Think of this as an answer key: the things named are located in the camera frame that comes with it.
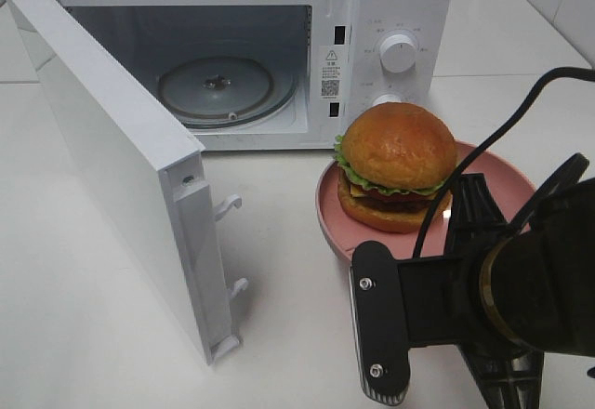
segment hamburger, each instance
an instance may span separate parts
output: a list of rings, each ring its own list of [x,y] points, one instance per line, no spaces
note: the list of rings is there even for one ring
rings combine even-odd
[[[446,125],[422,107],[386,102],[337,137],[338,199],[350,217],[381,231],[417,231],[436,191],[456,167]],[[449,205],[448,192],[436,216]]]

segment microwave door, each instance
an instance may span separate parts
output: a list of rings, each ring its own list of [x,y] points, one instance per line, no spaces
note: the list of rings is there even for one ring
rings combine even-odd
[[[235,347],[202,144],[56,0],[7,0],[81,176],[194,345]]]

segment table surface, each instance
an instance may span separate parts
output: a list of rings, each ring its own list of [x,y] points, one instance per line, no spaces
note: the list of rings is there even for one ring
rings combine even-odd
[[[453,0],[428,106],[477,144],[559,65],[588,66],[524,0]],[[208,367],[77,177],[6,6],[0,99],[0,407],[380,407],[314,207],[330,152],[205,155],[214,202],[244,199],[218,236],[227,277],[251,281],[232,308],[243,345]],[[556,81],[493,152],[539,184],[595,156],[594,102],[595,86]],[[485,407],[455,347],[410,358],[403,407]],[[541,407],[591,407],[594,365],[547,355]]]

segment black wire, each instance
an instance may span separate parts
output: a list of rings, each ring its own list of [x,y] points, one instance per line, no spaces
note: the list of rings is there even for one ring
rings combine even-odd
[[[426,239],[426,234],[428,232],[428,228],[430,227],[430,223],[434,214],[436,213],[436,209],[438,209],[438,205],[446,195],[448,191],[452,189],[453,184],[455,181],[460,177],[467,167],[475,159],[481,155],[485,150],[498,141],[502,136],[504,136],[515,124],[519,122],[519,120],[524,116],[524,114],[529,110],[529,108],[533,105],[541,90],[553,81],[554,79],[559,79],[561,77],[569,77],[572,79],[578,79],[580,81],[589,81],[595,82],[595,70],[589,70],[585,68],[576,68],[576,67],[559,67],[550,70],[549,72],[545,73],[541,76],[533,88],[529,91],[529,94],[524,99],[522,104],[519,106],[517,111],[505,122],[496,132],[490,135],[482,144],[477,146],[467,157],[461,161],[461,163],[456,167],[450,177],[445,181],[443,186],[438,190],[436,197],[430,203],[430,208],[426,213],[423,223],[421,224],[421,228],[419,229],[419,234],[417,235],[416,246],[413,250],[413,258],[421,256],[421,249],[423,247],[424,241]]]

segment warning label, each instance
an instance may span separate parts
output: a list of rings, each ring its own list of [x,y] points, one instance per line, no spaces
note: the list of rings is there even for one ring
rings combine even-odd
[[[341,96],[342,71],[346,69],[344,46],[321,46],[319,50],[320,95],[323,99]]]

